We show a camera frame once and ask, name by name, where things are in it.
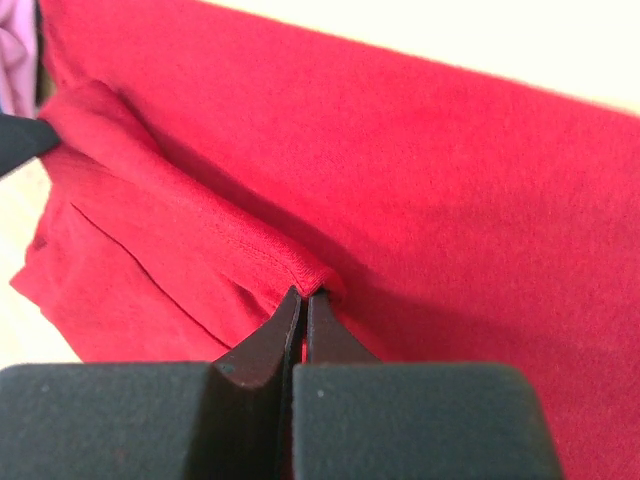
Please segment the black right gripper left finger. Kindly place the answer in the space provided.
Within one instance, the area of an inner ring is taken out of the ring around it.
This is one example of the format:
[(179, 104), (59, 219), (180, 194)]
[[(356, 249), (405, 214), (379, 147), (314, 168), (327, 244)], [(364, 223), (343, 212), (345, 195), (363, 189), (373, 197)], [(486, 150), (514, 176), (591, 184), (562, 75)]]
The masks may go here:
[(302, 300), (213, 362), (1, 373), (5, 479), (283, 479)]

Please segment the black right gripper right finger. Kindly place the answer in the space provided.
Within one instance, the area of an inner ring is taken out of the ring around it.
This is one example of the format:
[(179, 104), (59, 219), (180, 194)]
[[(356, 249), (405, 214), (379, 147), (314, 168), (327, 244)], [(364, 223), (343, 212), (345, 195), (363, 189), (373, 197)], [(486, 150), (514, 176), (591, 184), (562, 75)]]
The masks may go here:
[(538, 397), (495, 363), (382, 363), (324, 294), (293, 371), (297, 479), (560, 479)]

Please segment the dark red t-shirt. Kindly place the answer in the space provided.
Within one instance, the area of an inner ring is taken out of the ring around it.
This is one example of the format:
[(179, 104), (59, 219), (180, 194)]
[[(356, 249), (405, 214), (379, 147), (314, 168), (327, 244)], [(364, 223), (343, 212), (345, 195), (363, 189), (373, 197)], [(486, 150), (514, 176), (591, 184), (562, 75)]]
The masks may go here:
[(86, 362), (213, 360), (326, 289), (498, 361), (572, 479), (639, 475), (639, 121), (199, 1), (45, 1), (60, 135), (13, 287)]

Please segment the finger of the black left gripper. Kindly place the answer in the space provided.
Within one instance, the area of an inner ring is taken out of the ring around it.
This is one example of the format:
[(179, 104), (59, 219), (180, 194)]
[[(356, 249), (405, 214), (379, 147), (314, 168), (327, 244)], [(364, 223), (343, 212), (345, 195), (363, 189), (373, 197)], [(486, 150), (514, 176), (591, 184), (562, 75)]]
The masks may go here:
[(1, 114), (1, 176), (59, 145), (59, 136), (44, 120)]

